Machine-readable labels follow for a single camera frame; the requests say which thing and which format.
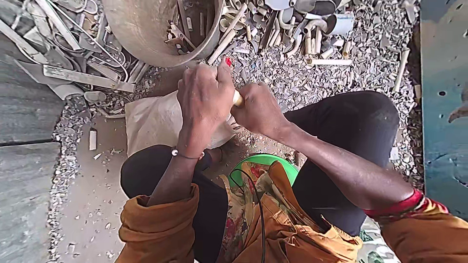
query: white bag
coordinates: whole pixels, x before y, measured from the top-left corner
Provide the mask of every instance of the white bag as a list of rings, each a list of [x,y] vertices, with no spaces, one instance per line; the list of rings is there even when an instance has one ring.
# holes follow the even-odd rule
[[[229,141],[237,131],[230,124],[230,115],[213,133],[206,146],[213,149]],[[182,110],[177,100],[177,91],[164,97],[140,99],[125,105],[127,130],[127,156],[157,144],[174,147],[182,129]]]

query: black pants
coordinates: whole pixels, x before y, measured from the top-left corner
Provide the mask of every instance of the black pants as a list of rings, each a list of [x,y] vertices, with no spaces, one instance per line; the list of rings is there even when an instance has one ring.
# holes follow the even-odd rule
[[[285,116],[311,135],[381,167],[388,163],[398,128],[398,113],[390,99],[373,91],[336,95]],[[168,146],[155,145],[125,161],[121,184],[129,198],[151,195],[171,160],[170,152]],[[201,173],[211,161],[205,154],[193,175],[193,183],[200,191],[192,224],[194,252],[195,258],[204,263],[216,261],[227,215],[226,191]],[[359,234],[366,215],[314,163],[306,161],[292,189],[302,209],[322,228],[326,229],[327,224],[320,215],[351,236]]]

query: knee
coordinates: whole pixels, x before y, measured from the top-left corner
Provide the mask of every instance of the knee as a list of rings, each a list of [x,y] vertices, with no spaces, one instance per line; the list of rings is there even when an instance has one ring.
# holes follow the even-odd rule
[[[356,98],[352,101],[361,117],[375,117],[398,125],[398,111],[385,94],[368,90],[356,92],[354,95]]]

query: wrist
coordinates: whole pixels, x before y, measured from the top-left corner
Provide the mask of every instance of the wrist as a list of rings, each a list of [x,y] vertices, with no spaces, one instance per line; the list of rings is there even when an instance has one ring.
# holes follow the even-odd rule
[[[207,142],[206,134],[199,129],[182,126],[176,148],[182,155],[197,157],[205,150]]]

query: electric wire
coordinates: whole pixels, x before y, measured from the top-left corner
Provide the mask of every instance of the electric wire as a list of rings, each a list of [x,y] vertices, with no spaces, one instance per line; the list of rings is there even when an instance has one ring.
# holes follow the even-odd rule
[[[252,178],[250,178],[250,176],[242,171],[241,169],[234,169],[231,171],[231,173],[229,173],[229,178],[231,178],[231,180],[242,190],[242,188],[234,181],[234,179],[232,178],[231,174],[234,172],[234,171],[241,171],[243,172],[247,178],[250,180],[250,182],[253,184],[253,188],[255,190],[255,195],[257,196],[257,200],[258,200],[258,206],[260,208],[260,220],[261,220],[261,223],[262,223],[262,260],[261,260],[261,263],[265,263],[265,219],[263,218],[263,206],[262,206],[262,202],[260,201],[260,196],[258,195],[258,191],[257,191],[257,188],[255,187],[255,183],[254,183],[254,180],[252,180]]]

